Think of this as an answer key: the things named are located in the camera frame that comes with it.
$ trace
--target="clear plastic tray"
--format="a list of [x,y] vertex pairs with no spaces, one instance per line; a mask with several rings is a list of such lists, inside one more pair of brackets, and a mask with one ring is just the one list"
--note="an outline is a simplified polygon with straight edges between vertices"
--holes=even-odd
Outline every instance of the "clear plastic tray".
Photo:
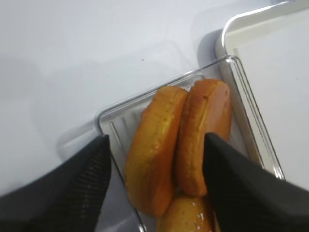
[[105,108],[96,115],[95,125],[100,133],[110,136],[113,154],[112,180],[102,208],[101,217],[104,220],[99,220],[97,225],[98,232],[155,232],[156,219],[143,215],[130,205],[122,177],[126,156],[140,122],[140,115],[150,103],[156,90],[161,86],[178,85],[189,90],[197,80],[225,80],[231,89],[234,110],[230,144],[242,154],[263,166],[252,129],[248,123],[247,114],[243,108],[243,101],[239,97],[238,87],[234,81],[235,72],[239,75],[244,73],[240,61],[236,57],[221,58],[210,65],[188,72],[168,83]]

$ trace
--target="tray rim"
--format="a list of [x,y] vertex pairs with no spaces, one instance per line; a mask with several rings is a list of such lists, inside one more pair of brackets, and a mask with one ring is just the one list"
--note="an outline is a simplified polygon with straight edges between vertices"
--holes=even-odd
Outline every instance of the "tray rim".
[[167,86],[167,85],[170,85],[170,84],[172,84],[174,82],[183,80],[184,78],[186,78],[188,76],[197,74],[197,73],[199,73],[200,71],[202,71],[204,69],[207,69],[207,68],[209,68],[211,66],[214,66],[214,65],[216,65],[216,64],[218,64],[218,63],[220,63],[220,62],[222,62],[224,60],[229,60],[229,59],[230,60],[236,60],[238,58],[236,56],[224,56],[224,57],[218,58],[218,59],[214,60],[213,62],[211,62],[211,63],[209,63],[209,64],[207,64],[205,66],[202,66],[202,67],[193,69],[191,71],[185,72],[185,73],[183,73],[183,74],[181,74],[181,75],[179,75],[179,76],[177,76],[177,77],[175,77],[175,78],[173,78],[173,79],[171,79],[171,80],[169,80],[169,81],[167,81],[165,83],[156,85],[156,86],[151,87],[151,88],[149,88],[149,89],[147,89],[147,90],[145,90],[143,92],[140,92],[138,94],[132,95],[132,96],[130,96],[128,98],[125,98],[125,99],[123,99],[121,101],[116,102],[115,104],[111,104],[109,106],[106,106],[106,107],[100,109],[99,111],[97,111],[97,113],[95,114],[95,117],[93,119],[93,124],[94,124],[94,127],[95,127],[96,131],[99,132],[101,135],[104,135],[104,132],[102,131],[102,129],[100,127],[100,119],[107,112],[109,112],[109,111],[111,111],[111,110],[113,110],[113,109],[115,109],[115,108],[117,108],[117,107],[119,107],[121,105],[127,104],[127,103],[129,103],[131,101],[134,101],[134,100],[137,100],[137,99],[141,98],[142,96],[145,96],[145,95],[147,95],[147,94],[149,94],[149,93],[151,93],[153,91],[156,91],[156,90],[158,90],[159,88],[161,88],[163,86]]

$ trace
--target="white countertop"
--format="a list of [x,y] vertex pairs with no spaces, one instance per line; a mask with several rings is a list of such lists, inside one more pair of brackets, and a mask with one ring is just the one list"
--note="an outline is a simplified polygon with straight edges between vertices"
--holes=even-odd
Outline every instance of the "white countertop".
[[230,17],[270,4],[0,0],[0,195],[85,145],[100,108],[209,63]]

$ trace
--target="plastic container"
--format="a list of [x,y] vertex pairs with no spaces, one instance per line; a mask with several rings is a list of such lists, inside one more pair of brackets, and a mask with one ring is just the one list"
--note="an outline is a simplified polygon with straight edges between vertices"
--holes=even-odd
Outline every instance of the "plastic container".
[[102,109],[95,117],[95,125],[100,133],[110,136],[113,154],[113,174],[111,186],[102,209],[102,218],[96,231],[148,231],[155,232],[156,218],[151,218],[136,211],[129,203],[123,184],[123,171],[126,156],[133,136],[140,122],[142,111],[150,103],[156,90],[164,85],[178,85],[187,90],[195,81],[201,79],[225,80],[231,89],[233,120],[230,134],[231,145],[251,160],[263,164],[256,147],[252,129],[243,101],[235,84],[234,73],[242,75],[242,65],[237,57],[224,57],[202,68],[185,73],[168,83],[154,87],[142,94],[124,100],[114,106]]

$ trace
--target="metal tray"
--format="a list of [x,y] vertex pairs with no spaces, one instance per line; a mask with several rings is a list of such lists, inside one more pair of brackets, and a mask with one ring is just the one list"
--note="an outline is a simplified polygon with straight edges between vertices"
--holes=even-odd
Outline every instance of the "metal tray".
[[304,156],[309,1],[277,2],[232,17],[215,51],[218,58],[231,55],[242,61],[244,73],[233,75],[265,169],[309,189]]

